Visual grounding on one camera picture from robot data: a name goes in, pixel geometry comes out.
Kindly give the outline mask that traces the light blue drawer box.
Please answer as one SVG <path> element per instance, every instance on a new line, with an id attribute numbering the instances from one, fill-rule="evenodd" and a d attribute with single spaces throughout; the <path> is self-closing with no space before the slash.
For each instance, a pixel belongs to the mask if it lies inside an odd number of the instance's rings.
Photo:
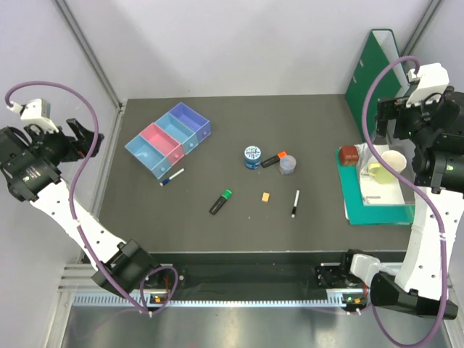
<path id="1" fill-rule="evenodd" d="M 169 159 L 140 135 L 129 141 L 125 148 L 157 179 L 172 167 Z"/>

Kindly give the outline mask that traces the pink drawer box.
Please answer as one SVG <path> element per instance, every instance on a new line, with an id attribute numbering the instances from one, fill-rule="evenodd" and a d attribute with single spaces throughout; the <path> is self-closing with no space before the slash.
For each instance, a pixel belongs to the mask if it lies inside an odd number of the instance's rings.
<path id="1" fill-rule="evenodd" d="M 148 125 L 140 135 L 167 157 L 171 165 L 177 163 L 185 154 L 182 145 L 155 123 Z"/>

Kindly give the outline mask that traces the blue cap white marker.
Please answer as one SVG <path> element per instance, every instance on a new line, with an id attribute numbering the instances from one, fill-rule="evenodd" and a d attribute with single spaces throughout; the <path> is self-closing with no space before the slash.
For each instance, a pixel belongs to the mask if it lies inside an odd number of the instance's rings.
<path id="1" fill-rule="evenodd" d="M 170 177 L 164 179 L 162 182 L 159 183 L 161 187 L 166 186 L 169 182 L 171 182 L 174 178 L 178 177 L 181 173 L 185 171 L 184 168 L 181 168 L 176 173 L 172 174 Z"/>

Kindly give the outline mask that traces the purple drawer box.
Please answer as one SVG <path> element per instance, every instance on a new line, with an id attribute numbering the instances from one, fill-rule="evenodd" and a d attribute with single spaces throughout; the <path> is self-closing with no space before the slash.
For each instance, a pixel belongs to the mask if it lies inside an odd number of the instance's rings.
<path id="1" fill-rule="evenodd" d="M 195 132 L 199 143 L 203 142 L 212 132 L 211 121 L 183 102 L 175 105 L 169 113 Z"/>

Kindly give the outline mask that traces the orange cap black highlighter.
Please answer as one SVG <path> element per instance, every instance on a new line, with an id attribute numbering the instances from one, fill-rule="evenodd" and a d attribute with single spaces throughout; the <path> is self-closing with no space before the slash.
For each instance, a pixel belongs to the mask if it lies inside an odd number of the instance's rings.
<path id="1" fill-rule="evenodd" d="M 271 165 L 274 165 L 276 163 L 279 163 L 280 160 L 285 157 L 287 155 L 286 152 L 279 152 L 277 153 L 276 155 L 274 155 L 273 157 L 270 157 L 264 161 L 261 161 L 261 167 L 263 168 L 266 168 L 266 167 L 269 167 Z"/>

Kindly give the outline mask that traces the black cap white marker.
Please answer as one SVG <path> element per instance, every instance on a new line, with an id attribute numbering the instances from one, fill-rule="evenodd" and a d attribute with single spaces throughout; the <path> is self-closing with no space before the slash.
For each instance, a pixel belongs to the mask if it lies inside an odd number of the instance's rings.
<path id="1" fill-rule="evenodd" d="M 295 193 L 295 197 L 294 197 L 294 203 L 293 203 L 292 210 L 291 210 L 291 218 L 296 217 L 299 197 L 300 197 L 300 190 L 297 189 Z"/>

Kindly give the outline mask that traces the green cap black highlighter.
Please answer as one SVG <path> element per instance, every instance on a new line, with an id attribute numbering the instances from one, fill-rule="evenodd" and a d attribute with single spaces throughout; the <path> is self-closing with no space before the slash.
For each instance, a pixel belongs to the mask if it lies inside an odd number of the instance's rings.
<path id="1" fill-rule="evenodd" d="M 232 191 L 226 189 L 220 195 L 217 201 L 213 204 L 213 206 L 210 208 L 209 213 L 211 215 L 216 215 L 217 212 L 222 208 L 222 206 L 231 198 L 231 196 L 232 196 Z"/>

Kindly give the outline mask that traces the blue paint jar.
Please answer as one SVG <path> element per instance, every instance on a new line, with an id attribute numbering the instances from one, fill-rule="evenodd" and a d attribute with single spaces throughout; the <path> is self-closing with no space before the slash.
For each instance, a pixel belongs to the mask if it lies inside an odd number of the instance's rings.
<path id="1" fill-rule="evenodd" d="M 244 165 L 247 169 L 256 170 L 260 167 L 262 152 L 258 146 L 248 146 L 244 150 Z"/>

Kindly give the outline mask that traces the teal blue drawer box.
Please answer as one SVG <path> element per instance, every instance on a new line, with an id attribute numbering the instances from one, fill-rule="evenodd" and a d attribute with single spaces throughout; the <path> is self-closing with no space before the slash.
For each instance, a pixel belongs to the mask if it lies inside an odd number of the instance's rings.
<path id="1" fill-rule="evenodd" d="M 155 124 L 183 147 L 185 155 L 193 151 L 198 145 L 196 133 L 169 112 L 156 120 Z"/>

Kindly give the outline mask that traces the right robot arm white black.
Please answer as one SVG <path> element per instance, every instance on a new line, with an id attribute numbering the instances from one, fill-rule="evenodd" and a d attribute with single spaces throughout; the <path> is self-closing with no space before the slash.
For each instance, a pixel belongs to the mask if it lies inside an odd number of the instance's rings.
<path id="1" fill-rule="evenodd" d="M 373 254 L 350 249 L 339 266 L 315 268 L 321 287 L 364 283 L 376 307 L 454 320 L 458 306 L 448 299 L 447 274 L 457 225 L 463 214 L 463 93 L 447 89 L 417 104 L 406 98 L 378 102 L 377 134 L 395 120 L 394 137 L 414 146 L 415 215 L 405 258 L 397 273 Z"/>

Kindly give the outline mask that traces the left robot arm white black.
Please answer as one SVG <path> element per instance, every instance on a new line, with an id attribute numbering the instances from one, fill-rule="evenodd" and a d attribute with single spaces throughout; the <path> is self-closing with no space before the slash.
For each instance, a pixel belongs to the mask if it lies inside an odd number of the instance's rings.
<path id="1" fill-rule="evenodd" d="M 102 134 L 85 129 L 77 120 L 67 124 L 73 136 L 62 131 L 45 133 L 37 125 L 24 130 L 1 129 L 1 173 L 9 193 L 17 200 L 30 202 L 36 209 L 58 223 L 85 252 L 91 264 L 101 262 L 110 283 L 97 270 L 91 277 L 101 288 L 118 293 L 130 293 L 140 283 L 157 287 L 165 274 L 159 263 L 135 241 L 128 242 L 111 234 L 78 202 L 69 203 L 70 187 L 58 168 L 63 162 L 77 162 L 85 157 L 91 142 L 103 140 Z"/>

